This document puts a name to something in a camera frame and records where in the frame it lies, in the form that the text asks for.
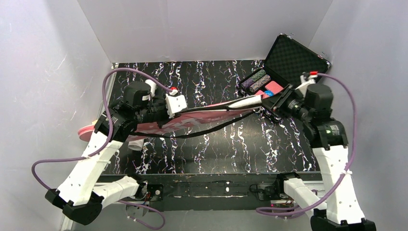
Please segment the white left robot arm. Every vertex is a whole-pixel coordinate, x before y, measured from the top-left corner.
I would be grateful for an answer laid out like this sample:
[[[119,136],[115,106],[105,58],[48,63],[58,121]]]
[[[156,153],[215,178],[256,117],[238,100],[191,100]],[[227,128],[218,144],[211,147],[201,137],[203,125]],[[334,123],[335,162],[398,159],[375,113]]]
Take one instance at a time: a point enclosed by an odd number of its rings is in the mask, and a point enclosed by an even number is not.
[[[147,181],[138,174],[96,186],[111,157],[125,143],[138,124],[138,116],[153,108],[157,84],[152,80],[132,82],[124,96],[101,113],[88,145],[71,173],[56,189],[48,189],[45,199],[60,208],[71,220],[88,225],[103,208],[127,197],[146,202],[151,196]]]

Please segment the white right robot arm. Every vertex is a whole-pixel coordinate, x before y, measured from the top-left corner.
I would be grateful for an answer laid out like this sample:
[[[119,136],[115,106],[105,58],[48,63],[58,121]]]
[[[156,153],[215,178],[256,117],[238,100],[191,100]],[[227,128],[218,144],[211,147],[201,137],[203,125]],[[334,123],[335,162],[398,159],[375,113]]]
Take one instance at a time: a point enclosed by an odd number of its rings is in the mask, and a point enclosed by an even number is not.
[[[314,231],[376,230],[375,223],[366,219],[354,191],[347,135],[343,124],[331,116],[331,89],[311,84],[305,90],[295,90],[289,85],[278,95],[259,99],[269,113],[291,116],[303,123],[326,189],[326,194],[318,197],[299,174],[291,172],[277,176],[274,193],[294,199],[300,212],[309,216]]]

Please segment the pink racket bag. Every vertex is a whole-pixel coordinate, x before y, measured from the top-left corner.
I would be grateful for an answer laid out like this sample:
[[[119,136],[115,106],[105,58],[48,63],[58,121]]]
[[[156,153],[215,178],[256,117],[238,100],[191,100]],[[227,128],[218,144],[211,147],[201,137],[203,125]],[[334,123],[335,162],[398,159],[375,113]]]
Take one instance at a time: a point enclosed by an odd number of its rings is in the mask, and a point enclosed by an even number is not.
[[[205,107],[198,107],[185,110],[175,115],[174,118],[164,119],[158,112],[154,113],[150,118],[158,119],[154,122],[132,123],[129,129],[125,129],[121,136],[124,136],[122,142],[141,140],[146,137],[159,137],[165,133],[187,129],[203,124],[225,121],[220,126],[213,127],[214,130],[219,130],[233,122],[234,119],[240,120],[244,116],[259,109],[258,107],[246,107],[240,109],[229,109],[227,106],[233,101],[213,104]]]

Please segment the pink badminton racket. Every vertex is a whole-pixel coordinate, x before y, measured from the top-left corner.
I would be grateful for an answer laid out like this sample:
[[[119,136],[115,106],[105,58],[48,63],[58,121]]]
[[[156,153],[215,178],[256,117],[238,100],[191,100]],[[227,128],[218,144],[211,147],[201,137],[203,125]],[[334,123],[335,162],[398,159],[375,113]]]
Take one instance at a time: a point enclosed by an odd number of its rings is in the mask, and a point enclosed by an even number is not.
[[[261,95],[252,95],[245,98],[241,98],[238,100],[233,101],[227,107],[229,109],[240,109],[246,107],[258,107],[262,104],[262,96]]]

